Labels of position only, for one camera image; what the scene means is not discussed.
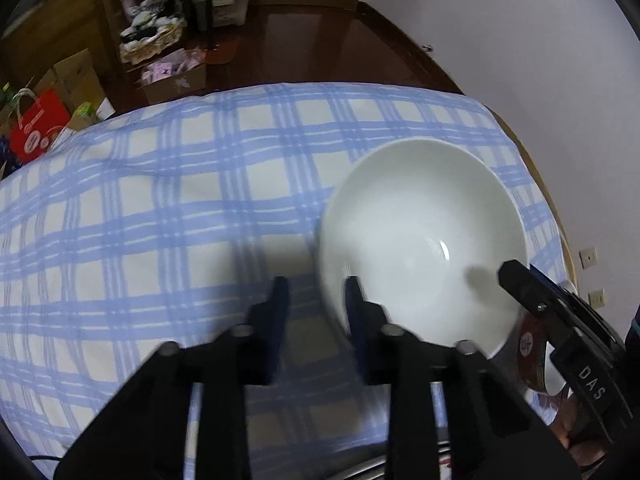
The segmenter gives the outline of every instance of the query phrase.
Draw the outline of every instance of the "white circular logo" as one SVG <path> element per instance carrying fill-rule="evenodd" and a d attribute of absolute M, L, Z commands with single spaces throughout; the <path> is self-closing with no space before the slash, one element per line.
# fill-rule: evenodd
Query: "white circular logo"
<path fill-rule="evenodd" d="M 533 336 L 531 332 L 525 332 L 520 338 L 520 353 L 523 357 L 528 356 L 533 350 Z"/>
<path fill-rule="evenodd" d="M 31 153 L 36 149 L 36 146 L 40 142 L 40 132 L 38 130 L 33 130 L 29 137 L 27 137 L 27 141 L 24 143 L 24 152 Z"/>

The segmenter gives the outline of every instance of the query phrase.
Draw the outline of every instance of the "white wall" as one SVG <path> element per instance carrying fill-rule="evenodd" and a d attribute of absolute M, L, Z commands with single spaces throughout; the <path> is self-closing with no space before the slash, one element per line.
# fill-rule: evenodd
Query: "white wall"
<path fill-rule="evenodd" d="M 614 0 L 364 0 L 469 96 L 498 112 L 542 174 L 577 251 L 580 291 L 626 335 L 640 302 L 640 41 Z"/>

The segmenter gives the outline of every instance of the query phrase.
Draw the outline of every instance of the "metal screw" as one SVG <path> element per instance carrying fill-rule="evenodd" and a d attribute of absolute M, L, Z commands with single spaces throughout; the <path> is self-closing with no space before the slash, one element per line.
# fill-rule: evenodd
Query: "metal screw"
<path fill-rule="evenodd" d="M 386 323 L 380 329 L 384 335 L 388 335 L 390 337 L 398 337 L 404 333 L 404 328 L 398 325 L 394 325 L 392 323 Z"/>
<path fill-rule="evenodd" d="M 161 356 L 169 357 L 170 355 L 177 354 L 180 351 L 180 345 L 175 341 L 167 341 L 160 345 L 158 353 Z"/>
<path fill-rule="evenodd" d="M 456 350 L 463 355 L 471 355 L 475 354 L 478 351 L 478 347 L 473 341 L 469 339 L 463 339 L 462 341 L 458 341 L 456 343 Z"/>
<path fill-rule="evenodd" d="M 252 333 L 254 333 L 254 327 L 251 325 L 236 325 L 231 330 L 233 337 L 249 337 Z"/>

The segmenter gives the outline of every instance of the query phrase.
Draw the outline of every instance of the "white bowl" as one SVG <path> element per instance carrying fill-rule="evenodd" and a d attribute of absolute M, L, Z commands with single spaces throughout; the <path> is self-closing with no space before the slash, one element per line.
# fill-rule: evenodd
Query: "white bowl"
<path fill-rule="evenodd" d="M 322 296 L 345 330 L 344 280 L 358 276 L 393 323 L 440 345 L 471 339 L 493 356 L 520 311 L 496 277 L 512 259 L 529 264 L 509 192 L 481 160 L 441 140 L 369 153 L 322 216 Z"/>

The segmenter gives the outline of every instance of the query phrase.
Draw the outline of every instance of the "cardboard box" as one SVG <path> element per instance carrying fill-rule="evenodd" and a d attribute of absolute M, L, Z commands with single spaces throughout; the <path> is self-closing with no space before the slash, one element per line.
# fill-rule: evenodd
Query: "cardboard box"
<path fill-rule="evenodd" d="M 41 95 L 49 88 L 55 90 L 70 114 L 85 102 L 91 103 L 101 121 L 114 114 L 87 48 L 57 62 L 38 81 L 33 91 Z"/>
<path fill-rule="evenodd" d="M 207 65 L 201 64 L 187 72 L 172 75 L 142 87 L 149 104 L 164 103 L 177 99 L 207 85 Z"/>

